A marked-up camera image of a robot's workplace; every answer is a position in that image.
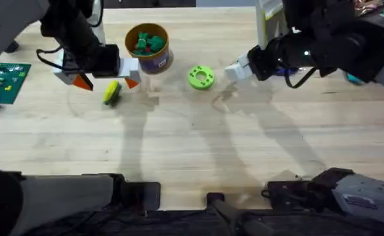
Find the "black cable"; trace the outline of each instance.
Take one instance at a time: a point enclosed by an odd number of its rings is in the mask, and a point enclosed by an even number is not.
[[[36,55],[37,55],[37,58],[43,62],[44,64],[48,65],[48,66],[52,66],[54,68],[58,68],[58,69],[61,69],[62,71],[70,71],[70,72],[80,72],[82,73],[82,70],[80,70],[79,68],[65,68],[63,66],[59,66],[58,64],[55,64],[49,60],[46,60],[44,58],[42,58],[40,56],[41,53],[44,53],[44,54],[53,54],[53,53],[56,53],[58,52],[60,49],[62,49],[62,46],[59,46],[57,49],[54,49],[54,50],[43,50],[43,49],[37,49],[35,51]]]
[[[84,220],[80,221],[80,223],[70,227],[69,229],[61,232],[61,233],[58,233],[57,235],[55,236],[63,236],[65,234],[68,234],[69,232],[73,231],[73,230],[76,230],[77,228],[81,227],[83,224],[87,223],[87,221],[89,221],[94,215],[96,214],[96,212],[93,212],[91,213],[88,217],[86,217]]]
[[[307,72],[307,73],[304,75],[304,77],[303,77],[300,81],[298,81],[297,84],[292,85],[291,81],[289,80],[289,71],[288,71],[288,69],[285,69],[285,75],[284,75],[284,77],[285,77],[285,83],[286,83],[286,85],[287,85],[289,88],[298,89],[301,85],[303,85],[303,84],[305,83],[305,81],[307,81],[307,79],[310,78],[310,76],[311,76],[316,70],[317,70],[316,67],[311,68],[310,71]]]
[[[101,10],[100,10],[100,17],[98,18],[98,22],[96,24],[89,24],[92,28],[99,27],[99,25],[101,25],[102,16],[104,14],[104,0],[100,0],[100,6],[101,6]]]
[[[223,216],[221,216],[221,214],[219,214],[217,209],[215,209],[214,207],[212,209],[213,209],[215,215],[217,216],[219,223],[221,223],[221,225],[223,225],[223,228],[226,232],[226,235],[231,236],[231,231],[230,231],[230,228],[228,226],[228,222],[223,218]]]

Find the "green ring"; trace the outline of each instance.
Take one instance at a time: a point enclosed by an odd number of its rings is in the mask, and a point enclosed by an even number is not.
[[[204,80],[198,79],[197,74],[202,73],[205,75]],[[205,90],[209,89],[215,82],[215,75],[211,68],[207,66],[195,66],[188,72],[189,84],[194,89]]]

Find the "plastic container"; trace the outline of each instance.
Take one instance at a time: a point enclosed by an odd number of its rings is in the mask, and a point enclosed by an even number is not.
[[[133,53],[135,45],[138,43],[139,32],[147,32],[150,36],[160,36],[165,41],[165,46],[155,54],[150,56],[139,56]],[[169,38],[163,27],[153,23],[139,24],[132,28],[126,35],[125,46],[129,54],[139,59],[139,64],[142,70],[146,73],[158,73],[163,71],[168,66],[170,57],[169,53]]]

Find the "yellow toy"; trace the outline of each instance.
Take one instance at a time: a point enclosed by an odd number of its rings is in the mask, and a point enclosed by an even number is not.
[[[119,81],[112,81],[104,92],[104,96],[102,97],[102,101],[106,105],[114,106],[119,101],[119,94],[121,91],[121,84]]]

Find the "wooden table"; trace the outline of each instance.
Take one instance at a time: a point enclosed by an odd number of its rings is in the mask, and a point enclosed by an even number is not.
[[[53,49],[39,24],[18,37],[21,50],[0,62],[33,66],[13,106],[0,110],[0,168],[24,174],[123,173],[159,181],[161,208],[202,208],[208,191],[238,207],[267,207],[261,186],[277,178],[351,168],[384,180],[384,87],[355,87],[342,72],[301,88],[281,77],[230,84],[223,69],[256,44],[253,8],[106,10],[108,43],[122,56],[127,31],[157,22],[174,61],[140,88],[123,91],[116,109],[102,105],[109,79],[95,91],[67,86],[35,56]],[[209,91],[188,85],[195,65],[214,69]]]

